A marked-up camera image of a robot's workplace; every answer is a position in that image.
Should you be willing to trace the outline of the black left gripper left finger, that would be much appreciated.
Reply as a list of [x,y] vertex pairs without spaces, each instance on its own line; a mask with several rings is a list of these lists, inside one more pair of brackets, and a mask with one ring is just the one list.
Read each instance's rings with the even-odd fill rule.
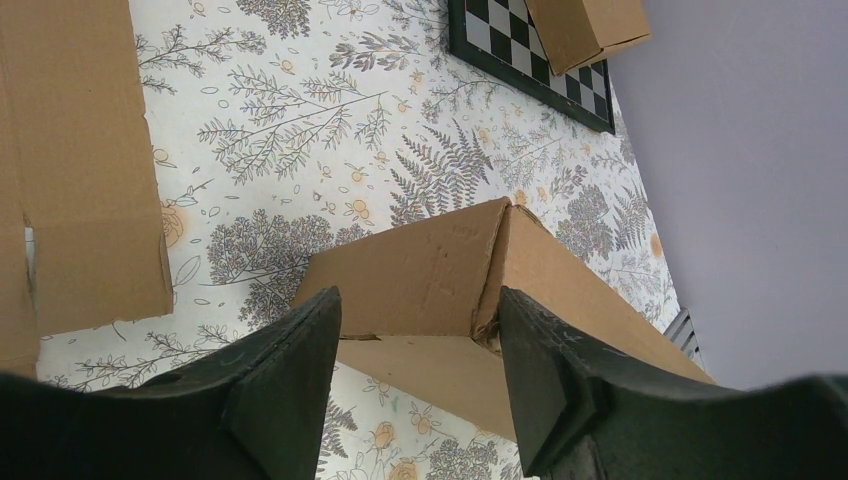
[[342,301],[281,319],[135,388],[1,377],[5,479],[312,479]]

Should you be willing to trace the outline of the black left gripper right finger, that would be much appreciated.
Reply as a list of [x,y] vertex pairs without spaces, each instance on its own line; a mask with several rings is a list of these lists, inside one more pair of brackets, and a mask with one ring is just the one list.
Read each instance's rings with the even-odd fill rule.
[[541,479],[843,479],[847,379],[741,391],[648,364],[525,292],[498,308],[523,473]]

